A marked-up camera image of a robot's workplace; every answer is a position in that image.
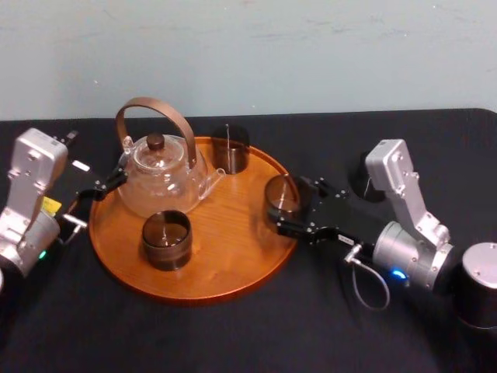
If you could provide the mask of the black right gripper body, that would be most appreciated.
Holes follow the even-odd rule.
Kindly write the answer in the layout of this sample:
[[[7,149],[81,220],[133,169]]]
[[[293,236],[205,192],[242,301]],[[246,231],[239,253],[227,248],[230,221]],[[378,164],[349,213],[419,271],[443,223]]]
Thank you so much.
[[[362,249],[374,249],[389,221],[361,211],[350,203],[346,190],[328,185],[317,186],[318,201],[309,214],[314,223],[314,242],[335,241]]]

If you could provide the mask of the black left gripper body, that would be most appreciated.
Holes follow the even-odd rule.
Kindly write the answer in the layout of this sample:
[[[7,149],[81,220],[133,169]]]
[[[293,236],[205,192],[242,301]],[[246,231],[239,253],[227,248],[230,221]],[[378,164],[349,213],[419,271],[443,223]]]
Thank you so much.
[[[69,243],[88,226],[88,218],[83,210],[84,205],[92,200],[79,200],[76,196],[82,176],[88,171],[91,171],[89,166],[69,159],[48,193],[48,212],[60,227],[57,237],[59,243]]]

